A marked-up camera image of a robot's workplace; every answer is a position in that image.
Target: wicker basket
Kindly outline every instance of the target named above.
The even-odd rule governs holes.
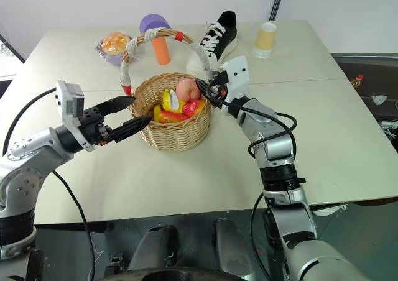
[[[180,32],[176,32],[174,30],[159,29],[155,37],[175,36],[176,34],[181,35]],[[140,35],[136,40],[132,41],[136,42],[134,45],[137,47],[139,44],[142,44],[149,39],[149,37],[143,37],[143,35]],[[181,41],[186,44],[193,43],[192,39],[186,35],[183,36],[183,40]],[[124,56],[125,64],[129,63],[129,54],[127,52]],[[203,67],[205,70],[209,69],[208,64]],[[131,106],[132,116],[152,115],[155,105],[162,104],[163,91],[175,89],[177,83],[184,78],[193,77],[182,73],[164,73],[143,82],[134,91],[136,100]],[[207,135],[211,121],[210,102],[208,102],[204,97],[201,99],[204,100],[206,104],[200,113],[182,122],[170,124],[161,124],[159,122],[151,121],[149,125],[141,131],[142,139],[158,149],[172,152],[180,152],[197,145]]]

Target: peach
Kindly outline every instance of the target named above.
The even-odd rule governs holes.
[[[178,99],[186,103],[193,99],[200,98],[200,90],[194,79],[185,78],[178,82],[175,93]]]

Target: black cable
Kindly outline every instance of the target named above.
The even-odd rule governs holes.
[[[256,200],[256,202],[255,202],[255,204],[253,206],[253,209],[251,211],[250,230],[249,230],[249,233],[250,233],[250,244],[251,244],[251,249],[254,251],[254,257],[256,258],[257,263],[259,264],[262,273],[264,274],[264,276],[266,276],[266,279],[268,281],[271,281],[272,280],[271,276],[268,274],[267,269],[264,267],[264,264],[262,263],[262,261],[261,261],[261,259],[259,257],[259,254],[257,253],[257,248],[256,248],[256,245],[254,243],[254,236],[253,236],[254,215],[256,214],[257,207],[258,207],[258,205],[259,205],[259,203],[260,203],[260,201],[261,201],[263,196],[264,196],[264,194],[261,192],[260,196],[257,198],[257,200]]]
[[[15,126],[17,125],[18,121],[20,120],[21,116],[25,113],[25,111],[31,107],[36,101],[38,101],[39,99],[43,98],[44,96],[47,96],[49,93],[53,93],[55,91],[55,88],[51,88],[50,90],[47,90],[43,93],[41,93],[40,95],[36,96],[34,99],[32,99],[30,102],[28,102],[17,114],[17,116],[14,118],[13,122],[10,125],[10,128],[7,131],[7,135],[6,138],[4,140],[4,144],[3,144],[3,155],[5,155],[7,153],[8,150],[8,145],[9,145],[9,141],[11,138],[11,134],[14,131]],[[95,274],[95,257],[94,257],[94,248],[93,248],[93,242],[91,241],[91,236],[90,236],[90,229],[88,227],[88,223],[86,220],[86,216],[83,212],[83,208],[81,207],[81,205],[79,204],[79,201],[76,199],[76,196],[73,194],[72,190],[70,189],[70,187],[68,186],[68,183],[63,179],[63,177],[61,177],[61,175],[58,174],[58,172],[56,172],[55,170],[53,171],[53,174],[63,183],[63,185],[65,186],[65,188],[67,189],[69,195],[71,196],[73,202],[75,202],[77,208],[79,209],[79,213],[81,216],[81,219],[83,220],[83,225],[85,227],[85,231],[87,233],[88,236],[88,242],[90,245],[90,254],[91,254],[91,281],[94,281],[94,274]]]
[[[90,229],[88,227],[88,223],[87,223],[87,220],[86,220],[86,216],[85,216],[85,214],[83,212],[83,208],[81,207],[79,201],[77,200],[76,196],[73,194],[71,188],[69,187],[68,183],[63,179],[63,177],[61,175],[59,175],[59,173],[56,172],[55,170],[52,173],[56,177],[58,177],[58,179],[63,183],[63,185],[67,189],[69,195],[71,196],[73,202],[76,204],[77,208],[79,209],[79,213],[80,213],[81,219],[83,220],[83,225],[85,226],[85,230],[86,230],[86,233],[87,233],[88,242],[90,244],[91,268],[92,268],[90,280],[93,281],[94,280],[94,274],[95,274],[94,248],[93,248],[93,242],[91,241]]]
[[[44,96],[47,96],[49,93],[53,93],[55,91],[55,88],[51,88],[50,90],[44,91],[43,93],[39,94],[38,96],[36,96],[34,99],[32,99],[32,101],[30,101],[29,103],[27,103],[22,109],[21,111],[19,111],[19,113],[17,114],[17,116],[14,118],[13,122],[10,125],[10,128],[7,131],[6,134],[6,138],[4,140],[4,145],[2,147],[2,155],[5,155],[7,153],[8,150],[8,145],[10,143],[10,138],[11,138],[11,134],[15,129],[15,126],[17,125],[18,120],[21,118],[21,116],[25,113],[25,111],[31,107],[36,101],[38,101],[39,99],[43,98]]]
[[[225,105],[225,106],[229,106],[229,107],[232,107],[232,108],[236,108],[236,109],[239,109],[239,110],[248,112],[248,113],[257,114],[258,116],[262,116],[262,117],[268,118],[268,119],[270,119],[271,121],[276,122],[277,124],[279,124],[280,126],[282,126],[282,127],[285,129],[283,132],[280,132],[280,133],[277,133],[277,134],[274,134],[274,135],[265,137],[265,138],[263,138],[263,139],[260,139],[260,140],[258,140],[258,141],[253,142],[252,144],[250,144],[249,147],[248,147],[248,152],[249,152],[249,154],[250,154],[252,157],[255,157],[255,156],[254,156],[254,153],[251,151],[251,148],[252,148],[253,146],[258,145],[258,144],[260,144],[260,143],[263,143],[263,142],[265,142],[265,141],[268,141],[268,140],[271,140],[271,139],[274,139],[274,138],[277,138],[277,137],[286,135],[286,134],[288,134],[288,135],[290,136],[290,138],[292,139],[293,155],[294,155],[294,157],[296,156],[296,141],[295,141],[294,135],[293,135],[293,133],[292,133],[292,131],[294,130],[294,128],[297,126],[297,120],[296,120],[296,118],[294,118],[293,116],[288,115],[288,114],[277,113],[277,115],[282,116],[282,117],[289,118],[289,119],[293,122],[292,126],[291,126],[290,128],[288,128],[282,121],[278,120],[277,118],[275,118],[275,117],[273,117],[273,116],[271,116],[271,115],[268,115],[268,114],[262,113],[262,112],[260,112],[260,111],[250,109],[250,108],[246,108],[246,107],[240,106],[240,105],[238,105],[238,104],[229,103],[229,102],[226,102],[226,101],[222,101],[222,100],[220,100],[220,99],[218,99],[218,98],[215,98],[214,96],[212,96],[212,95],[210,94],[210,88],[213,87],[213,86],[215,86],[215,82],[214,82],[214,81],[210,82],[210,83],[207,85],[207,87],[206,87],[206,92],[205,92],[205,94],[206,94],[206,97],[207,97],[210,101],[215,102],[215,103],[218,103],[218,104],[222,104],[222,105]]]

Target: small bottle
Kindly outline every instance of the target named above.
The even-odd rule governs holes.
[[[356,90],[358,90],[358,88],[361,86],[362,79],[363,79],[362,74],[359,74],[357,77],[350,79],[351,84]]]

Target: basket handle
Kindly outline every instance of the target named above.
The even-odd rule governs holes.
[[[120,84],[127,95],[131,95],[131,79],[129,74],[129,68],[132,57],[136,55],[136,48],[140,46],[140,44],[146,43],[158,37],[166,37],[168,39],[178,40],[181,43],[190,47],[199,56],[203,71],[205,72],[206,79],[213,79],[213,74],[210,70],[210,64],[207,59],[207,54],[200,46],[200,44],[195,43],[189,36],[177,30],[168,28],[153,28],[148,29],[145,33],[140,34],[138,37],[131,39],[130,42],[128,42],[126,45],[126,51],[124,51],[124,56],[121,64]]]

